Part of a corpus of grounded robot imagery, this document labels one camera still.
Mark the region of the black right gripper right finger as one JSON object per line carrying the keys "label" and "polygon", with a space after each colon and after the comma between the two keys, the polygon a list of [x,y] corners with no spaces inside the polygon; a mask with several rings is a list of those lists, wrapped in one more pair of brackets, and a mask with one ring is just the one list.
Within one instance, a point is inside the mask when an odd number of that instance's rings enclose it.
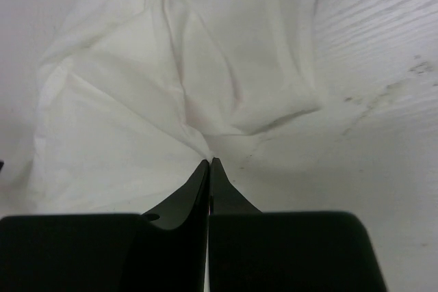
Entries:
{"label": "black right gripper right finger", "polygon": [[264,213],[210,167],[211,291],[386,291],[365,226],[343,211]]}

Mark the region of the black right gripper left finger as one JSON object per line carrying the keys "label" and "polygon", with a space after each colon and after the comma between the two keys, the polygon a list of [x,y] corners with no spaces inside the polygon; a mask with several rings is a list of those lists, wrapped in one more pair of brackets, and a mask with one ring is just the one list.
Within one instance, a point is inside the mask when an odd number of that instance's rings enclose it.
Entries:
{"label": "black right gripper left finger", "polygon": [[146,213],[1,220],[2,291],[202,291],[209,163]]}

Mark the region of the white tank top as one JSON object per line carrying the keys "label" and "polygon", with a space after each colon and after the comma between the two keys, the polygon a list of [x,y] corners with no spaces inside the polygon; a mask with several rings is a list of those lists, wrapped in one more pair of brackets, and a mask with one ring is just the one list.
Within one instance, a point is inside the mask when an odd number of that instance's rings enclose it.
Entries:
{"label": "white tank top", "polygon": [[38,69],[30,209],[152,205],[208,137],[318,110],[316,1],[78,0]]}

